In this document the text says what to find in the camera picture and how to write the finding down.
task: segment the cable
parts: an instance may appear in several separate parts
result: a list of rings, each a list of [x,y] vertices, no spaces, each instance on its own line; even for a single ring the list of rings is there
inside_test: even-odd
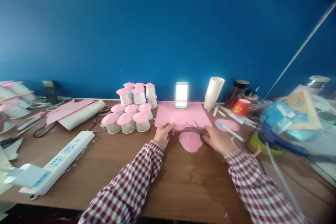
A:
[[[41,137],[45,136],[46,134],[49,133],[49,131],[51,131],[51,130],[56,126],[57,123],[58,123],[58,122],[56,121],[55,124],[54,124],[50,129],[48,129],[47,132],[43,133],[41,136],[38,136],[38,137],[35,136],[35,134],[36,134],[37,132],[39,132],[41,129],[43,129],[43,128],[45,128],[45,127],[47,126],[47,124],[45,124],[42,128],[40,128],[40,129],[38,129],[37,131],[34,132],[33,137],[34,137],[34,138],[41,138]]]

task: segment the electrical outlet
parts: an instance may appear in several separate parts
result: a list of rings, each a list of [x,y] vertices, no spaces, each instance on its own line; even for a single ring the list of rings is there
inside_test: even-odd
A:
[[[57,156],[45,168],[55,169],[64,159],[64,156]]]
[[[61,154],[69,154],[77,145],[68,145],[64,150],[61,151]]]

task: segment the wooden desk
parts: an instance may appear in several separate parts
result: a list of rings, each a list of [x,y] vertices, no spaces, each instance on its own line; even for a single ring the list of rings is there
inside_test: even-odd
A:
[[[154,117],[156,112],[157,109],[152,110]],[[210,113],[209,117],[213,125],[216,119],[222,118],[221,115],[213,118]],[[17,126],[22,125],[23,121],[12,120]],[[45,119],[38,123],[42,127]],[[93,119],[90,119],[72,131],[57,125],[46,136],[38,139],[32,137],[32,133],[37,129],[34,127],[23,135],[19,156],[12,162],[13,166],[20,167],[25,163],[32,163],[43,167],[80,131],[90,128],[92,123]],[[97,133],[94,142],[92,141],[78,161],[72,164],[76,166],[71,165],[70,171],[63,174],[46,195],[30,201],[28,194],[18,193],[19,187],[13,186],[0,195],[0,201],[85,210],[97,192],[106,186],[124,165],[134,159],[145,143],[153,139],[156,131],[154,120],[150,123],[151,127],[146,132],[119,132],[115,135],[108,134],[97,125],[93,129]],[[242,126],[239,134],[247,139],[250,130],[249,127]],[[249,213],[239,199],[228,174],[227,164],[215,157],[209,146],[203,145],[196,153],[184,151],[179,143],[179,133],[177,132],[166,148],[163,166],[148,192],[142,215],[206,223],[251,223]],[[12,129],[1,137],[12,137],[15,134],[15,130]],[[268,173],[273,169],[267,160],[265,168]],[[329,197],[330,191],[326,193],[323,191],[326,190],[323,185],[317,184],[320,191],[325,193],[324,196]],[[300,203],[301,199],[306,200],[306,197],[298,198]],[[309,203],[311,208],[314,207],[312,205],[319,204],[317,200]]]

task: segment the plaid sleeve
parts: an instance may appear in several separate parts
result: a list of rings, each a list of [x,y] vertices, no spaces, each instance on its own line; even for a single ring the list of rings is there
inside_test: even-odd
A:
[[[133,223],[140,216],[150,184],[158,175],[165,151],[153,140],[101,189],[79,223]]]
[[[311,223],[294,209],[275,184],[260,172],[253,157],[237,149],[224,156],[229,173],[253,223]]]

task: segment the white power strip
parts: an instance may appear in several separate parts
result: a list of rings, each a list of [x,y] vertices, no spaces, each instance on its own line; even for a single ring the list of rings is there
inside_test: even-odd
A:
[[[44,166],[44,169],[48,170],[48,172],[33,187],[22,187],[19,192],[34,195],[29,197],[31,200],[39,195],[46,194],[93,138],[94,133],[92,131],[80,132]]]

